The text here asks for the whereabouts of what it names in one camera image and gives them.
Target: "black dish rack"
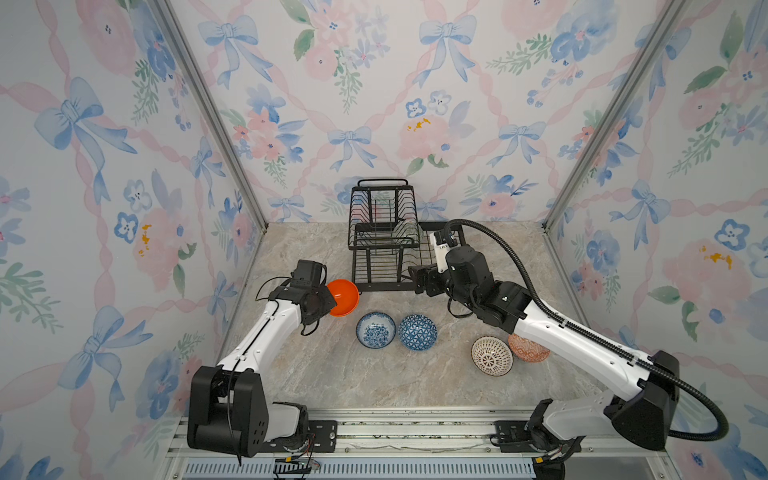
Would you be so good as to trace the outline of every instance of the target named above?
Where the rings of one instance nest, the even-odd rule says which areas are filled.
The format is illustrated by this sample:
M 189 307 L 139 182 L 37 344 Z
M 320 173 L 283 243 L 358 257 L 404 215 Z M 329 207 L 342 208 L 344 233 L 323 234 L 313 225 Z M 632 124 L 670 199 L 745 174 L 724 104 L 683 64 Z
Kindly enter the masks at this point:
M 352 281 L 361 292 L 413 290 L 408 267 L 435 262 L 429 233 L 444 226 L 419 222 L 413 186 L 406 179 L 360 180 L 349 205 Z M 464 243 L 461 226 L 455 233 Z

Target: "orange bowl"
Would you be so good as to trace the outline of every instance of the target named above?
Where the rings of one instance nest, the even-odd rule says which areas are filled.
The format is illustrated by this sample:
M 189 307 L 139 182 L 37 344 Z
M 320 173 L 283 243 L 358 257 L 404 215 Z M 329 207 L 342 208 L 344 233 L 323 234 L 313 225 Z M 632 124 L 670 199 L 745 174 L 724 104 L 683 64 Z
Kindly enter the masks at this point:
M 328 284 L 336 306 L 331 310 L 331 316 L 347 316 L 360 303 L 360 291 L 357 285 L 349 280 L 338 279 Z

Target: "floral wallpaper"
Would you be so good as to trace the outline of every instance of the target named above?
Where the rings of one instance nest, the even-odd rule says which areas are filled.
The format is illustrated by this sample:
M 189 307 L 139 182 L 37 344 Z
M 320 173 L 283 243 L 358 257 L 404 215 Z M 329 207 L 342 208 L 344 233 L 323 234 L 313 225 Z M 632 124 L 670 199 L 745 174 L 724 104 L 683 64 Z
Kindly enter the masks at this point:
M 259 229 L 141 0 L 0 31 L 0 478 L 151 478 Z
M 422 220 L 543 219 L 637 54 L 637 25 L 664 6 L 171 3 L 279 222 L 347 221 L 364 177 L 407 177 Z
M 767 16 L 691 2 L 553 232 L 591 326 L 675 355 L 730 420 L 719 442 L 667 443 L 686 479 L 768 478 Z M 713 427 L 681 399 L 675 429 Z

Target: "blue floral bowl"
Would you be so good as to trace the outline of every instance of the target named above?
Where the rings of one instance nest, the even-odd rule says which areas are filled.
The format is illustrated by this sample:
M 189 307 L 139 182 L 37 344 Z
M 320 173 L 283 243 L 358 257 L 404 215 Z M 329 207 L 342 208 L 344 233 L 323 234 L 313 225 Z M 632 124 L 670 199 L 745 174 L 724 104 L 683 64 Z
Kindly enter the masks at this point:
M 416 352 L 429 350 L 437 341 L 437 327 L 423 315 L 408 315 L 400 323 L 400 341 Z
M 357 339 L 370 349 L 381 349 L 395 338 L 395 320 L 386 313 L 367 313 L 357 323 Z

